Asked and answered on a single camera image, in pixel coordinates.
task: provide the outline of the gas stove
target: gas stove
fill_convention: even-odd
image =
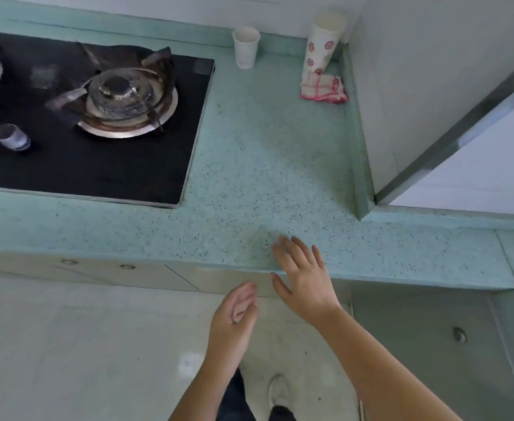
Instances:
[[[175,208],[212,59],[0,33],[0,190]]]

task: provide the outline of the tiled floor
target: tiled floor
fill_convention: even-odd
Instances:
[[[221,298],[0,277],[0,421],[165,421]],[[292,383],[297,419],[358,420],[337,359],[278,299],[260,300],[241,368],[257,421],[277,372]]]

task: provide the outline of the white sneaker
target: white sneaker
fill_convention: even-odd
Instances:
[[[283,406],[292,410],[292,392],[290,384],[282,374],[276,374],[269,385],[269,405],[270,409],[275,406]]]

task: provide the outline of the cloth rag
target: cloth rag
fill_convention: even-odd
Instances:
[[[302,99],[328,103],[343,103],[348,100],[341,77],[304,72],[300,87],[302,89],[300,98]]]

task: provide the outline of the speckled countertop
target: speckled countertop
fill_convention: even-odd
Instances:
[[[2,31],[45,35],[38,25]],[[266,54],[239,70],[226,48],[68,28],[48,36],[169,43],[215,59],[216,72],[180,208],[0,192],[0,251],[272,270],[270,244],[295,233],[320,247],[334,277],[514,288],[495,231],[354,219],[345,110],[298,98],[300,58]]]

